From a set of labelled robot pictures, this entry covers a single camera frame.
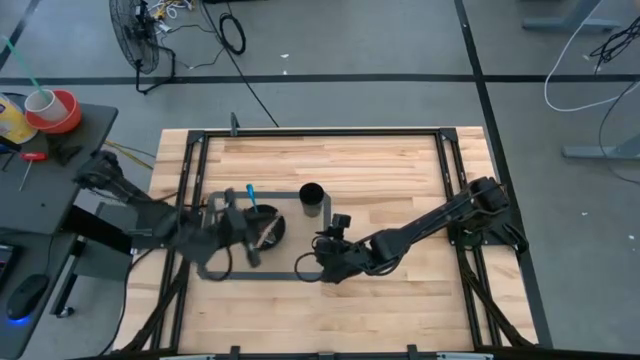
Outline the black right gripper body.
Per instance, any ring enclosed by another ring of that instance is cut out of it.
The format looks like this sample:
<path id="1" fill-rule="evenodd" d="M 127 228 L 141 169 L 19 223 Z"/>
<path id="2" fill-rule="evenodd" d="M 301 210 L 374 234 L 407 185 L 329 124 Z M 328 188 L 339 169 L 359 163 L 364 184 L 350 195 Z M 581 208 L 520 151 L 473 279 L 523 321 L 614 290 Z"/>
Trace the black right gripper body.
<path id="1" fill-rule="evenodd" d="M 327 237 L 319 237 L 314 242 L 314 256 L 322 267 L 319 281 L 339 284 L 361 274 L 361 270 L 345 259 L 349 246 L 344 242 Z"/>

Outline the black round bowl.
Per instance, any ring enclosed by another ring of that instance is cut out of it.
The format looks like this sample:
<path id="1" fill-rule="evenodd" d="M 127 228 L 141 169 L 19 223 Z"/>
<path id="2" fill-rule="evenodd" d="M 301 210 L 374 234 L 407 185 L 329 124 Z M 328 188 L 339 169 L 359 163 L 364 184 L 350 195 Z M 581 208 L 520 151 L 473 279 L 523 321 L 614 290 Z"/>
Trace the black round bowl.
<path id="1" fill-rule="evenodd" d="M 248 221 L 249 231 L 255 236 L 255 245 L 260 251 L 267 251 L 277 246 L 284 238 L 286 221 L 276 207 L 260 204 L 243 210 Z"/>

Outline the orange translucent stick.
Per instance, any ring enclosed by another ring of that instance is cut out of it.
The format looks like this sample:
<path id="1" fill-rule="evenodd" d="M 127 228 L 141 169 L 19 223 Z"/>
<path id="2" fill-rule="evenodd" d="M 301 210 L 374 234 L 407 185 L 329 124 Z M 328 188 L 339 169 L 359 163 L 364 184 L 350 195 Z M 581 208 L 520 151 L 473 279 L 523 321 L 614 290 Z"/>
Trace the orange translucent stick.
<path id="1" fill-rule="evenodd" d="M 277 227 L 280 219 L 280 215 L 275 216 L 259 231 L 259 237 L 256 242 L 256 246 L 259 250 L 271 248 L 278 242 L 278 237 L 275 234 L 275 228 Z"/>

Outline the black cup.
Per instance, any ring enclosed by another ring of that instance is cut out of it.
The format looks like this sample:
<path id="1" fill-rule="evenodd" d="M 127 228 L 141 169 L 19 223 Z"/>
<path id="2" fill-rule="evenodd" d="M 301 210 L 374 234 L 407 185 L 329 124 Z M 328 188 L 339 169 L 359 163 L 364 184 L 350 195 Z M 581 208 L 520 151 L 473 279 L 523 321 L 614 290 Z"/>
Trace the black cup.
<path id="1" fill-rule="evenodd" d="M 304 184 L 298 192 L 303 212 L 308 217 L 316 217 L 321 213 L 325 191 L 318 183 Z"/>

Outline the clear placemat with grey border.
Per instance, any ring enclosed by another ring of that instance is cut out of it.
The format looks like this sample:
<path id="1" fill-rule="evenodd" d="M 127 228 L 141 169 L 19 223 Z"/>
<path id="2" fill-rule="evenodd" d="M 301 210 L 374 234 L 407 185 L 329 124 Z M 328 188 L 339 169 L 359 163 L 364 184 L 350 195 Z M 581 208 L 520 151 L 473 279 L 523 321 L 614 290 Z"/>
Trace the clear placemat with grey border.
<path id="1" fill-rule="evenodd" d="M 252 204 L 246 191 L 238 191 L 236 205 L 244 210 Z M 274 248 L 260 251 L 261 265 L 252 268 L 242 244 L 234 244 L 229 249 L 221 249 L 213 255 L 207 265 L 198 266 L 196 274 L 209 281 L 224 280 L 314 280 L 321 273 L 312 251 L 312 242 L 317 231 L 331 224 L 331 198 L 324 197 L 321 213 L 316 217 L 304 214 L 299 195 L 296 192 L 258 192 L 255 194 L 257 206 L 267 204 L 276 207 L 286 221 L 286 232 L 282 241 Z"/>

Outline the red bowl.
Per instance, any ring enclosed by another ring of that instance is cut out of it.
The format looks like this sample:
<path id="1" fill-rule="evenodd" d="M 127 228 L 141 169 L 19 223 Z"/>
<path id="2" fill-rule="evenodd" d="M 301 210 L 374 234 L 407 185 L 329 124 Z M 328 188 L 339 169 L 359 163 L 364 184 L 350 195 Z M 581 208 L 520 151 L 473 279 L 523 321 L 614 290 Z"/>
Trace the red bowl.
<path id="1" fill-rule="evenodd" d="M 32 128 L 47 134 L 65 134 L 72 132 L 81 122 L 81 107 L 71 92 L 61 89 L 55 89 L 52 91 L 67 108 L 69 112 L 67 117 L 60 122 L 49 123 L 25 109 L 26 121 Z"/>

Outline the dark grey side desk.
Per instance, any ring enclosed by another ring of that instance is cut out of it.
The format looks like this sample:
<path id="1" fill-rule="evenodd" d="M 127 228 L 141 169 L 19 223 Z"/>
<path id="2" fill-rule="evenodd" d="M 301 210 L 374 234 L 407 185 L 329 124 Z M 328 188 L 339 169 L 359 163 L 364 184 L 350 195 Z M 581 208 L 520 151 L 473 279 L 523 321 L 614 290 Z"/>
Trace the dark grey side desk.
<path id="1" fill-rule="evenodd" d="M 79 168 L 99 150 L 118 115 L 110 106 L 82 103 L 80 124 L 69 133 L 70 143 L 83 149 L 66 166 L 48 155 L 46 136 L 38 133 L 22 146 L 24 152 L 44 152 L 46 161 L 34 162 L 22 191 L 27 163 L 18 154 L 0 154 L 0 228 L 51 234 L 58 230 L 79 192 L 73 181 Z"/>

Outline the dark grey low desk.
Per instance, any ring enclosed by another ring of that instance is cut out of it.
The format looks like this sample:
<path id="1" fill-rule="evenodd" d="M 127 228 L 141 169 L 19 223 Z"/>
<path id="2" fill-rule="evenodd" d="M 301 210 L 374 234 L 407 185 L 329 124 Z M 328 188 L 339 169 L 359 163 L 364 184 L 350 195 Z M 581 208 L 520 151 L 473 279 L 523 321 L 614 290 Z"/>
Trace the dark grey low desk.
<path id="1" fill-rule="evenodd" d="M 17 360 L 24 353 L 43 314 L 48 311 L 49 299 L 73 241 L 74 238 L 68 234 L 42 235 L 0 230 L 0 245 L 14 248 L 8 271 L 0 276 L 0 360 Z M 6 307 L 11 294 L 34 274 L 48 277 L 46 289 L 24 319 L 9 319 Z"/>

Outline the white paper cup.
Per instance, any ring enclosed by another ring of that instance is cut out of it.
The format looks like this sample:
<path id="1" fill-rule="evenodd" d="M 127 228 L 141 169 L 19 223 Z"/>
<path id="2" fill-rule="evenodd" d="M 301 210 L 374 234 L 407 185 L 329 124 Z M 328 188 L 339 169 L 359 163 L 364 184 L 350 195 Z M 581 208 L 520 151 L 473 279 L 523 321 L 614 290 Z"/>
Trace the white paper cup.
<path id="1" fill-rule="evenodd" d="M 57 123 L 69 114 L 67 108 L 52 90 L 36 90 L 30 94 L 25 102 L 25 109 L 49 122 Z"/>

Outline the black keyboard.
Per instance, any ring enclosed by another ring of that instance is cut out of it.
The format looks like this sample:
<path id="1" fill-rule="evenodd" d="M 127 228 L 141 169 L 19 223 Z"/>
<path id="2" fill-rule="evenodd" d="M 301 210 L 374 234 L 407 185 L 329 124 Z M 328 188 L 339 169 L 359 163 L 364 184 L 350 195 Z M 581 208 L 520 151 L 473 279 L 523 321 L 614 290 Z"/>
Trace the black keyboard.
<path id="1" fill-rule="evenodd" d="M 21 246 L 0 243 L 0 292 L 11 277 L 22 252 Z"/>

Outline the yellow container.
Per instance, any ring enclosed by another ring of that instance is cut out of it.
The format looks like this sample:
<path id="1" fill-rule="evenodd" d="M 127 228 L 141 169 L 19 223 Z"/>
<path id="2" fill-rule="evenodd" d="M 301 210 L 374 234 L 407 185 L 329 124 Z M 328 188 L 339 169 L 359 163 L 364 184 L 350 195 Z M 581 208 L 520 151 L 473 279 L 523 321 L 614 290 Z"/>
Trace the yellow container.
<path id="1" fill-rule="evenodd" d="M 26 121 L 23 111 L 8 97 L 0 95 L 0 135 L 17 144 L 31 141 L 38 131 Z"/>

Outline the green straw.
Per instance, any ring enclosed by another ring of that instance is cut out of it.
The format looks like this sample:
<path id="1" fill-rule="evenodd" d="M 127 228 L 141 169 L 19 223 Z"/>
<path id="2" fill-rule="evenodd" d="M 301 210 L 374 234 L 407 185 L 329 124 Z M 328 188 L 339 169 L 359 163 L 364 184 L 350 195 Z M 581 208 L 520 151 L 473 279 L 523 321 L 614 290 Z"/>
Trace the green straw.
<path id="1" fill-rule="evenodd" d="M 2 35 L 1 37 L 5 41 L 7 47 L 9 48 L 10 53 L 17 59 L 16 61 L 19 63 L 20 67 L 22 68 L 24 73 L 27 75 L 27 77 L 30 80 L 30 82 L 32 83 L 32 85 L 36 88 L 36 90 L 39 93 L 39 95 L 43 99 L 47 98 L 47 94 L 44 92 L 43 88 L 41 87 L 39 82 L 36 80 L 35 76 L 33 75 L 32 71 L 31 71 L 30 67 L 28 66 L 28 64 L 26 63 L 25 59 L 22 57 L 20 52 L 15 48 L 15 46 L 11 42 L 11 40 L 8 37 L 4 36 L 4 35 Z"/>

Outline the black aluminium table frame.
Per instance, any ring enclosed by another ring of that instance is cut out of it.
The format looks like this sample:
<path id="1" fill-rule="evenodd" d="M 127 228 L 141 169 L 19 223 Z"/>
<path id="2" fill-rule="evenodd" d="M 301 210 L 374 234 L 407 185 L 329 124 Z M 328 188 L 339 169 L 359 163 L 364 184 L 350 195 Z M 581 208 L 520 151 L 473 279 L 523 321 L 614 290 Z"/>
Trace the black aluminium table frame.
<path id="1" fill-rule="evenodd" d="M 351 241 L 407 224 L 443 204 L 465 180 L 493 173 L 479 127 L 264 129 L 206 144 L 186 129 L 162 133 L 148 191 L 186 193 L 188 206 L 219 192 L 296 192 L 309 182 L 347 214 Z M 478 301 L 467 301 L 454 246 L 439 231 L 414 245 L 385 277 L 338 285 L 284 280 L 210 282 L 191 274 L 183 311 L 169 314 L 166 343 L 182 354 L 469 350 L 495 330 Z"/>

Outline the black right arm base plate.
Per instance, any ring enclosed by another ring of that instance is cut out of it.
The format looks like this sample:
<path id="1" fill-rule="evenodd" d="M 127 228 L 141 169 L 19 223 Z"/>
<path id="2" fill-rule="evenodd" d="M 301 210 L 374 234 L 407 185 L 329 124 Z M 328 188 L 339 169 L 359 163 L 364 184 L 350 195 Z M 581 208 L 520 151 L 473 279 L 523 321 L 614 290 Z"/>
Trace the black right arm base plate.
<path id="1" fill-rule="evenodd" d="M 506 226 L 511 223 L 508 208 L 496 211 L 467 209 L 454 215 L 445 226 L 453 246 L 514 245 Z"/>

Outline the red-handled screwdriver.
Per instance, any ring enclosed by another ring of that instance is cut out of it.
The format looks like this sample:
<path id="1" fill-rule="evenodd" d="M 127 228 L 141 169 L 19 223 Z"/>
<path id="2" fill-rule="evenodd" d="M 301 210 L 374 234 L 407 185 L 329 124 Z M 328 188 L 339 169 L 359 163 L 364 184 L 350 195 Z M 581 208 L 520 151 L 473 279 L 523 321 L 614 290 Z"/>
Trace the red-handled screwdriver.
<path id="1" fill-rule="evenodd" d="M 23 178 L 19 187 L 19 190 L 22 191 L 27 181 L 27 178 L 29 176 L 29 173 L 31 171 L 33 163 L 46 161 L 48 159 L 48 155 L 44 152 L 27 152 L 27 153 L 21 153 L 20 158 L 27 163 L 27 168 L 25 170 L 25 173 L 23 175 Z"/>

